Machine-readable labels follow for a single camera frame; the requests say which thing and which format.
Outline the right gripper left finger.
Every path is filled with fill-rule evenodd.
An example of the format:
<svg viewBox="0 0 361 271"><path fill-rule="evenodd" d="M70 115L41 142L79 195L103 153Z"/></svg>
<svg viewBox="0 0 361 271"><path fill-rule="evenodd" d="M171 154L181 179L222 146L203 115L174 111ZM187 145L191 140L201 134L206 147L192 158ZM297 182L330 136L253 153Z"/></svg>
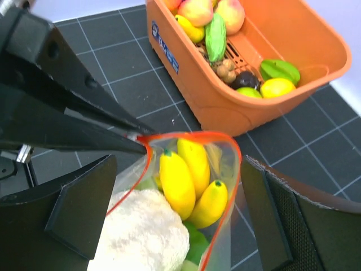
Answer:
<svg viewBox="0 0 361 271"><path fill-rule="evenodd" d="M1 197L1 270L86 270L117 175L114 155Z"/></svg>

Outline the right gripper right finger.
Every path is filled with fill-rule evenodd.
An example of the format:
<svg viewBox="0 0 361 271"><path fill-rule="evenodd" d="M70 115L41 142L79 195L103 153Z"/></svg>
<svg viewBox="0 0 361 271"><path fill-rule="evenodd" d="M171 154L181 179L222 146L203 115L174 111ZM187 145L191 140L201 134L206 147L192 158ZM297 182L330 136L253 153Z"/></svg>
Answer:
<svg viewBox="0 0 361 271"><path fill-rule="evenodd" d="M360 270L360 203L249 155L241 180L263 270Z"/></svg>

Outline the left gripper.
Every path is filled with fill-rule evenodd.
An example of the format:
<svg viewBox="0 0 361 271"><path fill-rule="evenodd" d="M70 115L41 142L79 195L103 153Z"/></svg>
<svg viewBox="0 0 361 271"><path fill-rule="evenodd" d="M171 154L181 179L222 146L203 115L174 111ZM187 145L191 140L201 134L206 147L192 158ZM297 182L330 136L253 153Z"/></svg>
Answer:
<svg viewBox="0 0 361 271"><path fill-rule="evenodd" d="M44 93L56 82L65 106L109 126L140 134L155 130L129 114L92 76L57 27L28 9L1 4L1 82Z"/></svg>

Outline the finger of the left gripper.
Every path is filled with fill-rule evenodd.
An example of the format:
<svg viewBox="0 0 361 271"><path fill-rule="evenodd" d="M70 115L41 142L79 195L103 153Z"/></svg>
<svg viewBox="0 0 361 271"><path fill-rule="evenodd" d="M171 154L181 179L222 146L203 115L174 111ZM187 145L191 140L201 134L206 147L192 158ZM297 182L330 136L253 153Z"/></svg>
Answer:
<svg viewBox="0 0 361 271"><path fill-rule="evenodd" d="M1 149L18 150L21 145L64 151L147 152L140 143L1 85Z"/></svg>

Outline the cauliflower toy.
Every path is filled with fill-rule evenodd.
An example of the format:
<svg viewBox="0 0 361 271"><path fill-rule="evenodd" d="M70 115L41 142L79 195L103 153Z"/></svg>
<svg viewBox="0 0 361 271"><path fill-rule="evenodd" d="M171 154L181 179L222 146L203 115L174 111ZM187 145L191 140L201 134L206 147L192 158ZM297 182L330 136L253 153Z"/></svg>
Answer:
<svg viewBox="0 0 361 271"><path fill-rule="evenodd" d="M181 270L190 235L158 190L120 191L109 205L88 270Z"/></svg>

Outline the red zipper clear bag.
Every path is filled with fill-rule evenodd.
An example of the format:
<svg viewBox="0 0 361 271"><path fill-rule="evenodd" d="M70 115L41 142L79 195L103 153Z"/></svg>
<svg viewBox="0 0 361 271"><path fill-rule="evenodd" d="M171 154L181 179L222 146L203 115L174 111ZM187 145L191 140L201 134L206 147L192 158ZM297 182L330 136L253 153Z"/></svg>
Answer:
<svg viewBox="0 0 361 271"><path fill-rule="evenodd" d="M229 270L241 151L220 132L140 136L147 153L117 176L93 265Z"/></svg>

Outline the green bell pepper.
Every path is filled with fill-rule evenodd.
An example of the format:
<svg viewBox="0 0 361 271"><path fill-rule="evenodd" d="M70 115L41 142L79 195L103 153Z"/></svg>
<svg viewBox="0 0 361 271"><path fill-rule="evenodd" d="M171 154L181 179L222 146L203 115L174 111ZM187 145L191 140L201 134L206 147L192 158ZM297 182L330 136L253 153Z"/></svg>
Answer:
<svg viewBox="0 0 361 271"><path fill-rule="evenodd" d="M209 247L209 241L205 235L199 231L194 224L185 221L183 225L189 233L190 248L187 252L186 259L183 262L181 270L198 270L202 264L204 253Z"/></svg>

